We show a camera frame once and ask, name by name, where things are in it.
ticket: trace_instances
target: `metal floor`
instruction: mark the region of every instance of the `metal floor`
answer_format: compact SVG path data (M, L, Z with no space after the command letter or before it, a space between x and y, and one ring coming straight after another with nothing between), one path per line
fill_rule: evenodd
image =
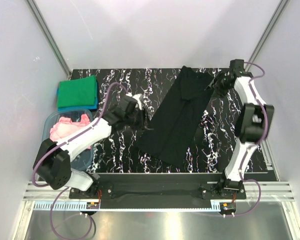
M251 206L238 202L238 213ZM55 211L55 226L73 215ZM279 202L261 202L250 214L223 218L218 213L199 212L97 212L95 228L86 240L292 240L283 207ZM74 217L57 228L65 238L82 237L89 220ZM58 240L50 228L49 211L33 211L26 240Z

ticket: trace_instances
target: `black cloth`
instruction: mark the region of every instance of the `black cloth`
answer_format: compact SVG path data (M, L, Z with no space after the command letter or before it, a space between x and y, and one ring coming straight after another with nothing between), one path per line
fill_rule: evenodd
M136 146L143 152L181 168L213 94L213 77L183 66Z

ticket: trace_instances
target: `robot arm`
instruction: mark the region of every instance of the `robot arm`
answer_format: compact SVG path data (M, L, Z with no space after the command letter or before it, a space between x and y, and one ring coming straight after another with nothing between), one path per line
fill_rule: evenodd
M96 178L71 168L70 163L83 150L125 126L136 129L146 128L148 116L142 108L142 99L142 94L134 96L127 94L117 106L106 111L100 120L95 119L86 127L57 142L46 139L40 146L33 168L50 149L61 146L42 162L37 173L54 190L66 186L85 192L87 197L93 197L98 189Z
M235 193L242 187L240 174L244 176L249 160L258 148L259 140L265 131L265 116L259 104L262 104L265 109L268 130L271 125L274 107L267 105L260 97L254 82L250 82L252 77L250 72L245 71L244 61L235 59L230 61L230 70L219 73L212 85L220 97L234 88L243 104L235 123L234 134L237 137L235 149L218 183L219 191Z

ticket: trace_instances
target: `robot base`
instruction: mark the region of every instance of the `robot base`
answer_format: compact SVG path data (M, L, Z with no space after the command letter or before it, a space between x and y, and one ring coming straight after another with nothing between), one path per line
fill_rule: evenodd
M247 199L244 185L241 186L239 191L227 191L224 189L216 188L215 183L207 183L201 185L202 199L204 200L244 200Z
M111 199L113 194L113 184L110 182L94 182L87 191L71 188L69 199L98 199L98 190L101 190L101 199Z

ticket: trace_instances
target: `folded cloth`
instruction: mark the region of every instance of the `folded cloth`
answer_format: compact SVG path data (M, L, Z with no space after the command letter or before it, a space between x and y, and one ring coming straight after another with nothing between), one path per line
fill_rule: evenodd
M81 115L81 121L73 122L69 117L60 117L59 122L50 130L50 139L54 142L63 139L90 124L87 114Z
M59 88L56 90L56 95L59 95ZM89 109L89 110L96 110L98 109L98 102L100 101L98 96L98 81L95 82L95 100L94 105L84 105L84 106L68 106L68 107L58 107L58 111L64 110L72 110L72 109Z
M93 106L96 102L96 76L61 81L58 90L58 108Z

